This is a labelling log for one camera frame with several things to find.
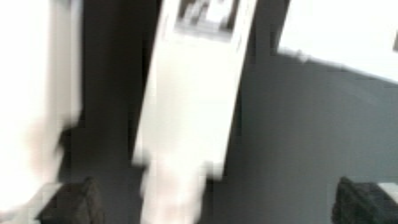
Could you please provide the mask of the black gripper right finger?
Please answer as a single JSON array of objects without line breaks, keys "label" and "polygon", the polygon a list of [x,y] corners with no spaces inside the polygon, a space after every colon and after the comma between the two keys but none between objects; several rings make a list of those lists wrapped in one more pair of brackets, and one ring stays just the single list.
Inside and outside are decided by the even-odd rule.
[{"label": "black gripper right finger", "polygon": [[374,182],[339,179],[332,224],[398,224],[398,203]]}]

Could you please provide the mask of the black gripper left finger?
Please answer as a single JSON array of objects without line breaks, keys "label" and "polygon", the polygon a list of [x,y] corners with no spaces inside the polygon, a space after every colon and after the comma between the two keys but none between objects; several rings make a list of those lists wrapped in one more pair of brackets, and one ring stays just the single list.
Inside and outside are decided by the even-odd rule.
[{"label": "black gripper left finger", "polygon": [[10,224],[104,224],[99,183],[47,183],[17,211]]}]

